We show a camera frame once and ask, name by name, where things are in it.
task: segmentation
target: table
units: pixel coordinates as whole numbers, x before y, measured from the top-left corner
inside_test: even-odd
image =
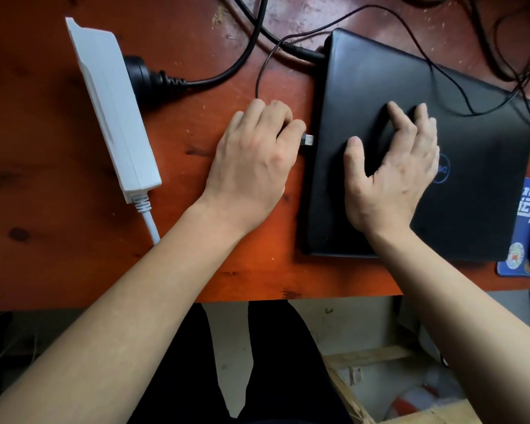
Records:
[[[255,7],[255,0],[249,0]],[[491,83],[495,79],[462,7],[455,1],[415,9],[399,0],[270,0],[266,27],[276,35],[329,22],[377,2],[403,15],[439,63]],[[481,0],[486,24],[521,0]],[[92,110],[64,23],[112,31],[124,54],[187,79],[213,76],[240,55],[247,25],[232,0],[0,0],[0,310],[90,305],[150,248],[142,218],[126,205]],[[379,11],[342,27],[416,54],[402,26]],[[325,35],[307,47],[316,48]],[[530,13],[507,24],[501,45],[520,62],[530,50]],[[150,193],[161,233],[203,190],[212,155],[230,117],[253,97],[271,45],[260,42],[239,74],[216,89],[144,113],[163,185]],[[265,101],[280,99],[311,121],[311,68],[270,63]],[[297,299],[400,294],[375,259],[304,256],[296,246],[304,157],[268,220],[232,252],[200,301]],[[493,263],[458,267],[487,290],[530,288],[530,279],[499,278]]]

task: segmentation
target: person's left hand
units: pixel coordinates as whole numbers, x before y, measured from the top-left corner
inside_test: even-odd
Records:
[[[258,227],[283,196],[305,130],[286,104],[251,101],[218,143],[200,201],[241,235]]]

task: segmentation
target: person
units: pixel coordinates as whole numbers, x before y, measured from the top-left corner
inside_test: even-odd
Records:
[[[415,308],[483,423],[530,424],[530,328],[410,229],[436,175],[436,120],[388,105],[396,134],[364,171],[344,156],[345,207]],[[305,124],[253,100],[218,143],[206,188],[146,256],[0,396],[0,423],[229,422],[198,293],[283,195]],[[251,302],[254,367],[240,422],[351,423],[287,301]]]

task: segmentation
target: laptop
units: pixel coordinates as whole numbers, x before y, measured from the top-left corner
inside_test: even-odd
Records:
[[[410,116],[425,102],[438,121],[438,175],[418,204],[413,231],[447,259],[506,259],[530,155],[530,115],[523,98],[516,96],[493,113],[469,116],[455,85],[422,58],[342,29],[332,32],[325,50],[317,140],[307,161],[312,166],[304,192],[302,251],[374,256],[345,214],[343,153],[347,139],[359,136],[367,174],[374,173],[394,134],[385,106],[392,100]],[[509,95],[444,70],[476,111],[495,107]]]

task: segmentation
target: blue mouse pad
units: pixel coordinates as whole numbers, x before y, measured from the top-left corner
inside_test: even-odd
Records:
[[[504,262],[497,263],[501,276],[530,276],[530,262],[527,249],[530,242],[530,178],[524,179],[524,187],[518,204],[514,233],[510,242],[509,255]]]

